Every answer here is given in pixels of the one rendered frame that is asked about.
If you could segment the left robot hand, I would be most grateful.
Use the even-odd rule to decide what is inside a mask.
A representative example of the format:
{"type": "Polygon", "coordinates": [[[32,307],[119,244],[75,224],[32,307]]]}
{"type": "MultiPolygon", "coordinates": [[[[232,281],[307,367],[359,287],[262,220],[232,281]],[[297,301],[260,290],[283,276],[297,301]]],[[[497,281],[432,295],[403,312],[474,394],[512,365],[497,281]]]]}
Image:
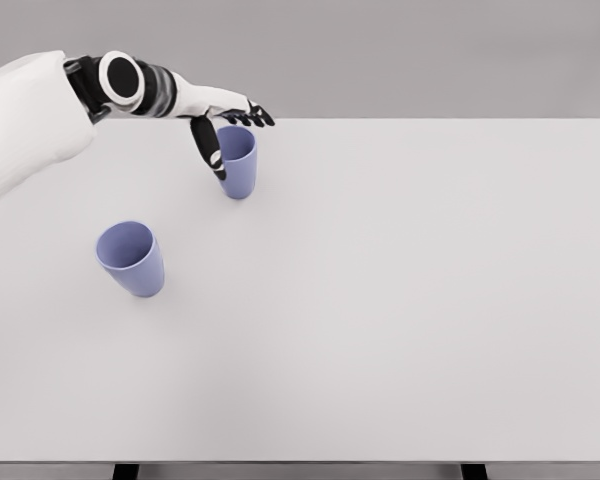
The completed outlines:
{"type": "Polygon", "coordinates": [[[260,128],[274,126],[275,121],[261,105],[243,94],[215,87],[198,87],[197,90],[202,95],[202,111],[191,117],[190,130],[203,161],[218,180],[224,181],[227,173],[211,118],[220,117],[231,125],[260,128]]]}

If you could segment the blue plastic cup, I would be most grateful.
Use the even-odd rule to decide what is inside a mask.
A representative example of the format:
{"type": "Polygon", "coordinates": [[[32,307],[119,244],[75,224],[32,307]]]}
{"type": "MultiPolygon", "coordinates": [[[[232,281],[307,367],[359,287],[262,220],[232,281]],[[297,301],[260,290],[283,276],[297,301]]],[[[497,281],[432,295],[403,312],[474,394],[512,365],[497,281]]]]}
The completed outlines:
{"type": "Polygon", "coordinates": [[[217,130],[226,178],[220,182],[232,199],[247,198],[254,190],[257,176],[257,143],[246,127],[227,125],[217,130]]]}
{"type": "Polygon", "coordinates": [[[95,256],[100,266],[134,296],[152,297],[164,287],[160,246],[151,229],[141,222],[119,222],[103,231],[95,256]]]}

